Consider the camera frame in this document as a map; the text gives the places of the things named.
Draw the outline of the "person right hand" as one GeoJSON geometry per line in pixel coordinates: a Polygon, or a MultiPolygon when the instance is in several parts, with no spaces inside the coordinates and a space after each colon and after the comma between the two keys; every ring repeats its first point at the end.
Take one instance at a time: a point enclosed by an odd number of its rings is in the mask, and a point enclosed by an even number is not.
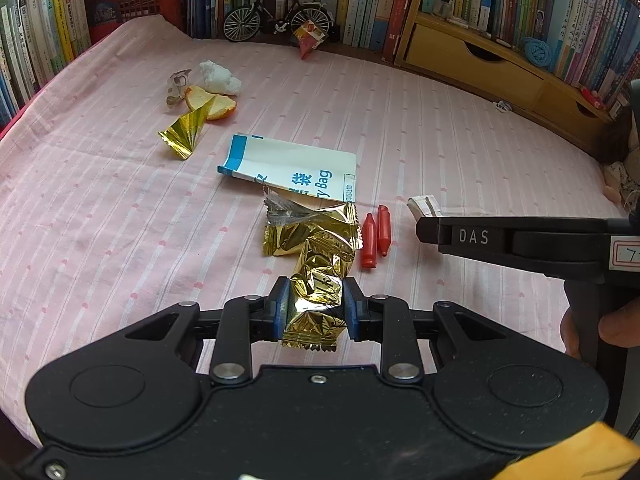
{"type": "MultiPolygon", "coordinates": [[[[560,335],[565,352],[575,359],[582,356],[579,351],[579,336],[570,309],[563,315],[560,335]]],[[[625,307],[605,315],[599,322],[599,335],[607,344],[620,348],[640,346],[640,300],[632,300],[625,307]]]]}

